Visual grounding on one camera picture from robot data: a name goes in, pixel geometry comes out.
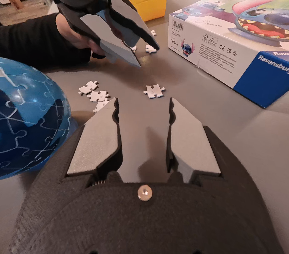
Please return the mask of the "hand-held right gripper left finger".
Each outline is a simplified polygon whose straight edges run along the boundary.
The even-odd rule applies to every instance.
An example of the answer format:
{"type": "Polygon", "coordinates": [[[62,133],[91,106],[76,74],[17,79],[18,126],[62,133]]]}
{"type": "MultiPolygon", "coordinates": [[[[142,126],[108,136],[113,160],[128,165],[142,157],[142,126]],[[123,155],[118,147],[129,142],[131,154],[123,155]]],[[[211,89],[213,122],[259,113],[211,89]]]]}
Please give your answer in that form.
{"type": "Polygon", "coordinates": [[[112,98],[84,126],[67,170],[68,176],[107,176],[123,162],[118,98],[112,98]]]}

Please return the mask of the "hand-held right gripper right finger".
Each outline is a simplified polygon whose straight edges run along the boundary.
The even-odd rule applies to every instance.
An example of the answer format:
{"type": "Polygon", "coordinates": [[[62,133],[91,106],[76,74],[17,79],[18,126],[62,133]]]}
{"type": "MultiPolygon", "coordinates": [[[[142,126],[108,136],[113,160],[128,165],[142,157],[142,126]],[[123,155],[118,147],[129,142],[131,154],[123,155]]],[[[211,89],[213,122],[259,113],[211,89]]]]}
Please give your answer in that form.
{"type": "Polygon", "coordinates": [[[181,173],[186,184],[193,184],[199,175],[218,177],[221,170],[203,124],[173,97],[169,115],[167,172],[181,173]]]}

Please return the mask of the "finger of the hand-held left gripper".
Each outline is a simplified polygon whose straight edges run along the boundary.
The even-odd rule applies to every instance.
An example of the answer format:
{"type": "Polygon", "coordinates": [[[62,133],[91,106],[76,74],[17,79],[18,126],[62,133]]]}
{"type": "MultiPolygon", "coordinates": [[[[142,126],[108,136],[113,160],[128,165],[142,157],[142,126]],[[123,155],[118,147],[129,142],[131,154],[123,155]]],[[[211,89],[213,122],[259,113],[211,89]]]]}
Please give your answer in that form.
{"type": "Polygon", "coordinates": [[[126,45],[134,47],[139,39],[143,39],[154,49],[160,49],[159,44],[138,12],[124,1],[111,0],[109,14],[113,20],[114,27],[121,32],[122,39],[126,45]]]}
{"type": "Polygon", "coordinates": [[[103,18],[98,15],[86,14],[80,19],[100,38],[100,47],[108,54],[109,60],[114,61],[119,58],[136,67],[141,67],[133,50],[113,34],[103,18]]]}

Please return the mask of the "single white jigsaw piece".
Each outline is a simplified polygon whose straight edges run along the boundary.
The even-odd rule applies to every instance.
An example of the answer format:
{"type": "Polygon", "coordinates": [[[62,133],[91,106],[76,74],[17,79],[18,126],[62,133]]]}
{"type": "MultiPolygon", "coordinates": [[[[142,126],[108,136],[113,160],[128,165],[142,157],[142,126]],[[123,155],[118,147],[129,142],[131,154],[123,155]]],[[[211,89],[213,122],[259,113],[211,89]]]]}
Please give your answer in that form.
{"type": "Polygon", "coordinates": [[[146,94],[149,99],[153,99],[156,97],[163,97],[163,91],[165,91],[165,88],[160,88],[160,86],[156,84],[153,86],[146,86],[146,90],[143,91],[143,93],[146,94]]]}

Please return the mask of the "blue puzzle ball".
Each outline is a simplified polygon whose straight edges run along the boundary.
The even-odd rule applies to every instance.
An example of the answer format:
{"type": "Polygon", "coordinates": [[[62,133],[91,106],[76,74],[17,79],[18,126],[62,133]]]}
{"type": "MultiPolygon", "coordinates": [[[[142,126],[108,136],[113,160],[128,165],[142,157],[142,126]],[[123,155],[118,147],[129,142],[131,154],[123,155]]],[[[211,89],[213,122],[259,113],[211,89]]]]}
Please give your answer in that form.
{"type": "Polygon", "coordinates": [[[0,59],[0,179],[38,171],[77,130],[56,82],[23,63],[0,59]]]}

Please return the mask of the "person's left forearm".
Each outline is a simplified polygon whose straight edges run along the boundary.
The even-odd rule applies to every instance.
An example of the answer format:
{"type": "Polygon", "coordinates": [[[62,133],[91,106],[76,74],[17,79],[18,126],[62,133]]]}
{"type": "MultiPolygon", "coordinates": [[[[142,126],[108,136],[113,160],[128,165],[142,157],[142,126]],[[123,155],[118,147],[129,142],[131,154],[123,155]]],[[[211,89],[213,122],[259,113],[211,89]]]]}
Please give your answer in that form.
{"type": "Polygon", "coordinates": [[[89,62],[91,50],[78,49],[57,30],[53,13],[0,27],[0,55],[37,69],[69,67],[89,62]]]}

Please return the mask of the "colourful puzzle box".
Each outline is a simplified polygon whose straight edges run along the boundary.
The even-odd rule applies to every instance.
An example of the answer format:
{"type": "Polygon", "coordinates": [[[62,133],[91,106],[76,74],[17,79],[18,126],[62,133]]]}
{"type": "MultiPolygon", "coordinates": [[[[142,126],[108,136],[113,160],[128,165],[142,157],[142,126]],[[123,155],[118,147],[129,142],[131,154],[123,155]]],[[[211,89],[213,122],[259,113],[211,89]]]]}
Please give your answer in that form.
{"type": "Polygon", "coordinates": [[[289,0],[200,0],[169,15],[168,48],[267,108],[289,89],[289,0]]]}

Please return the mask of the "person's left hand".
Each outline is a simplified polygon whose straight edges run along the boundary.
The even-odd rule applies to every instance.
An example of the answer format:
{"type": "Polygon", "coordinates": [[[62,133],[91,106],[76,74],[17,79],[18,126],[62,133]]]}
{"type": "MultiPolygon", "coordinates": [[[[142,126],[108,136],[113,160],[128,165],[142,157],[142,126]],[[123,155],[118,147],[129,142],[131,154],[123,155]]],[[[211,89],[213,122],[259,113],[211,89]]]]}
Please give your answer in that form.
{"type": "Polygon", "coordinates": [[[80,35],[72,30],[62,14],[56,16],[56,27],[60,35],[78,49],[89,48],[99,56],[105,56],[102,48],[87,36],[80,35]]]}

